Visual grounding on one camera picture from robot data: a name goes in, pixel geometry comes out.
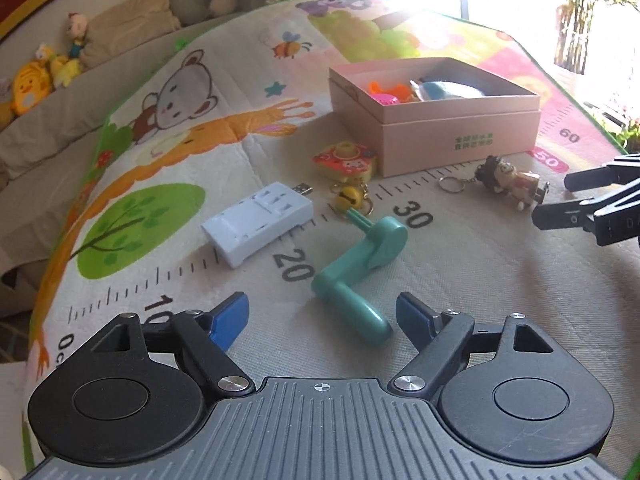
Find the white usb charger box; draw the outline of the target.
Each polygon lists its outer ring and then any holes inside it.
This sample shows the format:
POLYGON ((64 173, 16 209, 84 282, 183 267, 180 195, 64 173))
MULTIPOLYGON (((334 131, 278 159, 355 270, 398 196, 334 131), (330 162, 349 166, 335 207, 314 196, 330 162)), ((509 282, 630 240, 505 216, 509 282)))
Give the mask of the white usb charger box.
POLYGON ((201 228, 231 269, 314 218, 312 187, 274 182, 207 219, 201 228))

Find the cartoon figure keychain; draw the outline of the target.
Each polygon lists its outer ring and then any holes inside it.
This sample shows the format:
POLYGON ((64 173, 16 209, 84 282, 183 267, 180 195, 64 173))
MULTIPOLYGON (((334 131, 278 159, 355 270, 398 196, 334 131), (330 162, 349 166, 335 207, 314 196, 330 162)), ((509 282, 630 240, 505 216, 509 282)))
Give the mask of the cartoon figure keychain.
POLYGON ((516 209, 523 211, 544 203, 549 183, 541 180, 536 172, 516 168, 510 160, 489 155, 479 164, 470 178, 440 177, 438 187, 449 194, 462 193, 468 184, 478 183, 495 195, 513 200, 516 209))

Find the teal plastic crank handle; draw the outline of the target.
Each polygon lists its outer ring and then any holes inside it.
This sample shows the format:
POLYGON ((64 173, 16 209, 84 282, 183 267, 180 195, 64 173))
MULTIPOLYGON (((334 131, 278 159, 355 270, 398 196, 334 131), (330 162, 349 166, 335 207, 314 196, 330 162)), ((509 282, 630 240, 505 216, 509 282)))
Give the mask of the teal plastic crank handle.
POLYGON ((346 219, 363 232, 360 242, 326 266, 311 282, 321 300, 336 307, 341 320, 367 344, 380 346, 393 335, 392 326, 352 286, 397 258, 408 242, 408 229, 394 217, 372 222, 355 209, 346 219))

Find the red hello kitty toy camera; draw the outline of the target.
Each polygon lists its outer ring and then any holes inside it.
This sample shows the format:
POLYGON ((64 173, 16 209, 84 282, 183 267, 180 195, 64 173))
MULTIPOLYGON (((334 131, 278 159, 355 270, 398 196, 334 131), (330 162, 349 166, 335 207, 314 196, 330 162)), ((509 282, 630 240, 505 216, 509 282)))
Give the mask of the red hello kitty toy camera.
POLYGON ((343 141, 328 146, 311 160, 332 182, 367 183, 376 173, 378 153, 365 145, 343 141))

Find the blue white plastic packet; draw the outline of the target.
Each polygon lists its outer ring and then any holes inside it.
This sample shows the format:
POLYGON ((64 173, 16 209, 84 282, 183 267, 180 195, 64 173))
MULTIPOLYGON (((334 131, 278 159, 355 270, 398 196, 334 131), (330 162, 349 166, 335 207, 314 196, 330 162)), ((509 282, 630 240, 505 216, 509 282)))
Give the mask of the blue white plastic packet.
POLYGON ((454 81, 409 81, 410 88, 421 102, 479 99, 484 98, 485 93, 468 84, 459 84, 454 81))

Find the orange plastic cup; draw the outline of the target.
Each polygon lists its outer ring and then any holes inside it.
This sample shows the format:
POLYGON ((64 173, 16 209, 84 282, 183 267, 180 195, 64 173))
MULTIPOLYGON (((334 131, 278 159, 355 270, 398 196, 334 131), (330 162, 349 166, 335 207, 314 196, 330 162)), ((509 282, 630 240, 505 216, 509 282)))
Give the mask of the orange plastic cup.
POLYGON ((371 81, 368 87, 369 94, 372 92, 386 92, 397 96, 401 103, 408 103, 412 100, 413 93, 406 84, 394 84, 390 87, 383 87, 377 81, 371 81))

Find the pink plastic basket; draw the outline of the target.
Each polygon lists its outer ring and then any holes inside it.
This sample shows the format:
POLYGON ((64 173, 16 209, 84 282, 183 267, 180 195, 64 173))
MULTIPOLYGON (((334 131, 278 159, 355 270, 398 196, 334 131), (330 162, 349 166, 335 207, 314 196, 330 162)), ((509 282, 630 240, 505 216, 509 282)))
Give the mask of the pink plastic basket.
POLYGON ((400 104, 401 100, 398 99, 397 96, 386 92, 372 92, 371 98, 375 100, 375 102, 380 103, 383 106, 400 104))

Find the colourful cartoon play mat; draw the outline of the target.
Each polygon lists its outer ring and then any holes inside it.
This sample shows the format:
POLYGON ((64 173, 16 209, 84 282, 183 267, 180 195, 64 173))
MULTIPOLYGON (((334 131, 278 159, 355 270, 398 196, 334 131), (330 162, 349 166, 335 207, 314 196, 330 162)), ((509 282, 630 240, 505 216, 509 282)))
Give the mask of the colourful cartoon play mat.
MULTIPOLYGON (((365 344, 314 299, 314 274, 358 240, 330 207, 312 163, 346 139, 330 99, 329 68, 398 58, 455 58, 540 96, 535 147, 515 163, 538 171, 551 196, 564 176, 620 151, 596 121, 503 32, 444 16, 398 18, 385 0, 288 0, 232 18, 192 40, 210 90, 205 115, 146 139, 126 127, 144 97, 186 59, 178 52, 107 119, 96 161, 49 260, 32 315, 25 387, 63 364, 103 323, 134 311, 162 322, 242 290, 250 322, 231 353, 255 378, 280 373, 389 378, 412 356, 405 336, 365 344), (201 228, 274 182, 305 183, 314 218, 231 269, 201 228)), ((409 231, 399 258, 360 292, 383 314, 408 290, 433 307, 481 320, 518 311, 559 341, 611 393, 613 428, 601 452, 623 474, 639 454, 639 248, 601 248, 578 230, 537 230, 528 214, 479 185, 459 195, 436 184, 471 162, 374 181, 375 214, 409 231)))

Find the pink cardboard box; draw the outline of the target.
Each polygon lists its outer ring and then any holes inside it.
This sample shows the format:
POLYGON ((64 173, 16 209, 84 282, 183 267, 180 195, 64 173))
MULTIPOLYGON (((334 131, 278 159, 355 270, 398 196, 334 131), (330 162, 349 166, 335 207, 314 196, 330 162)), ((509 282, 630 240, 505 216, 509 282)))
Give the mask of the pink cardboard box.
POLYGON ((454 58, 398 58, 329 68, 333 111, 354 140, 378 153, 378 171, 396 177, 531 150, 541 118, 540 96, 454 58), (369 84, 454 81, 484 98, 383 106, 369 84))

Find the grey sofa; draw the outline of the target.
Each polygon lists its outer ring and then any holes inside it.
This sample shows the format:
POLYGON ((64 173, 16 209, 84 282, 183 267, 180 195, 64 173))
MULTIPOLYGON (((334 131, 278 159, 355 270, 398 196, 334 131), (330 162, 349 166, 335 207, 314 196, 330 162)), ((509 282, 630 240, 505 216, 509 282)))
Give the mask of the grey sofa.
POLYGON ((39 285, 67 211, 89 171, 105 119, 177 52, 227 21, 213 18, 153 39, 56 90, 1 133, 1 272, 39 285))

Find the yellow duck plush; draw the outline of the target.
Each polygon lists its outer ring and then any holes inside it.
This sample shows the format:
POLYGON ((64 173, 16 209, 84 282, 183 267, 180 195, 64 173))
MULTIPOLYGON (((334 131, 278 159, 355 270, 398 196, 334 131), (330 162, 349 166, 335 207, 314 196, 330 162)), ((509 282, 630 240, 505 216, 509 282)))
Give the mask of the yellow duck plush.
POLYGON ((81 74, 78 58, 55 53, 47 44, 40 44, 35 58, 51 76, 53 88, 67 88, 81 74))

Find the orange tiger plush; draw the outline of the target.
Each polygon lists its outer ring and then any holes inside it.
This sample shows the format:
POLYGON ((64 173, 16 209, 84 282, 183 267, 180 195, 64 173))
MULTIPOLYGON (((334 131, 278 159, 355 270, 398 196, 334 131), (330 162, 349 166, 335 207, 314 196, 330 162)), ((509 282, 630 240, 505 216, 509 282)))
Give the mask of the orange tiger plush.
POLYGON ((25 64, 12 80, 1 81, 1 129, 23 116, 52 92, 51 77, 38 62, 25 64))

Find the beige cushion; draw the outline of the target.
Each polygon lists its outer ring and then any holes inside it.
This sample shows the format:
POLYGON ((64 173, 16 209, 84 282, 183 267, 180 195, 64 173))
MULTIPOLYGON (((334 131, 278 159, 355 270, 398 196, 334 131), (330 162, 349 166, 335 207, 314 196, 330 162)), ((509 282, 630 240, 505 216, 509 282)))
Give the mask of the beige cushion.
POLYGON ((80 64, 85 70, 92 70, 180 28, 170 0, 123 1, 88 21, 80 64))

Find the small doll plush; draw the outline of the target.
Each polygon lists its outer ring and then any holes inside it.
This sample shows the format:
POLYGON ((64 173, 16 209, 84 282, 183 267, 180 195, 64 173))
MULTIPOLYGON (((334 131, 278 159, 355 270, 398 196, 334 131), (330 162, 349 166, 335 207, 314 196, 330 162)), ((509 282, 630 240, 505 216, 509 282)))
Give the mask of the small doll plush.
POLYGON ((68 14, 66 35, 72 42, 70 44, 69 58, 78 58, 86 44, 88 30, 88 18, 84 14, 72 12, 68 14))

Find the gold bell keychain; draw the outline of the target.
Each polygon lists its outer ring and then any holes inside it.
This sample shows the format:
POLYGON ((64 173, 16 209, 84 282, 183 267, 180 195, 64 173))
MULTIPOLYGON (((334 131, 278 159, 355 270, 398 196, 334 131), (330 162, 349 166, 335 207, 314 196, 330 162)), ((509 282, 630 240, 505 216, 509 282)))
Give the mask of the gold bell keychain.
POLYGON ((334 194, 332 207, 338 214, 344 216, 353 209, 367 217, 374 211, 368 186, 363 182, 335 182, 331 186, 331 192, 334 194))

